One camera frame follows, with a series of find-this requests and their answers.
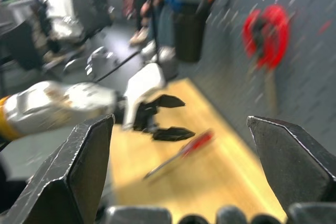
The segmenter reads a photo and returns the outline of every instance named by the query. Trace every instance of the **red screwdriver handle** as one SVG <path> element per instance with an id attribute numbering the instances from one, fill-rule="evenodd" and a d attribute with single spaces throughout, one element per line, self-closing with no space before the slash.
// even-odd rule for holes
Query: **red screwdriver handle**
<path id="1" fill-rule="evenodd" d="M 195 139 L 191 140 L 187 145 L 181 149 L 183 157 L 188 156 L 194 150 L 204 146 L 209 143 L 214 137 L 214 132 L 212 130 L 207 130 L 201 135 L 197 136 Z"/>

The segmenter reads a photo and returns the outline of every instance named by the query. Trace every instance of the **wooden table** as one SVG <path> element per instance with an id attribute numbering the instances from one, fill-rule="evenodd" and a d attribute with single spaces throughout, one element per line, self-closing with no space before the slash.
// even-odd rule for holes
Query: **wooden table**
<path id="1" fill-rule="evenodd" d="M 212 128 L 216 138 L 190 157 L 177 159 L 142 180 L 190 139 L 154 142 L 146 134 L 125 133 L 115 127 L 110 153 L 117 203 L 168 208 L 173 223 L 190 213 L 201 214 L 214 223 L 216 210 L 225 205 L 239 207 L 249 219 L 268 213 L 284 220 L 286 215 L 267 184 L 257 157 L 192 83 L 187 79 L 178 81 L 162 93 L 176 95 L 187 105 L 161 109 L 156 116 L 161 127 L 186 127 L 196 134 Z"/>

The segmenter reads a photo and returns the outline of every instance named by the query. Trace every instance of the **black trash can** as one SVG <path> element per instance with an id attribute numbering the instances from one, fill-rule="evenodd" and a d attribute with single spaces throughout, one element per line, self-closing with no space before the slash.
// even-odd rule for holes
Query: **black trash can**
<path id="1" fill-rule="evenodd" d="M 184 62 L 198 62 L 201 58 L 205 22 L 209 12 L 196 14 L 199 3 L 184 3 L 174 12 L 174 40 L 176 57 Z"/>

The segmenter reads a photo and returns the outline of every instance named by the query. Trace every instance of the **blue object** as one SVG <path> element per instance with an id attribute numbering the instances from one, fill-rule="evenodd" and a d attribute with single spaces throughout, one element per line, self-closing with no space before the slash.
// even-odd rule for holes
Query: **blue object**
<path id="1" fill-rule="evenodd" d="M 166 4 L 168 4 L 174 12 L 179 12 L 182 8 L 181 0 L 165 0 Z"/>

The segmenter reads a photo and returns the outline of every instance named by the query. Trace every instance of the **desk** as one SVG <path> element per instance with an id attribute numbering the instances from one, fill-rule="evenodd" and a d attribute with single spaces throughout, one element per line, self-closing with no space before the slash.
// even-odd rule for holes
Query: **desk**
<path id="1" fill-rule="evenodd" d="M 216 139 L 189 158 L 178 159 L 148 180 L 142 180 L 190 140 L 152 142 L 148 135 L 125 133 L 115 126 L 110 156 L 117 203 L 166 207 L 173 214 L 173 223 L 192 212 L 214 223 L 216 210 L 225 205 L 238 206 L 248 218 L 269 213 L 284 220 L 286 215 L 256 156 L 191 82 L 170 84 L 164 93 L 178 96 L 187 105 L 162 109 L 157 115 L 162 127 L 186 127 L 197 134 L 211 127 Z"/>

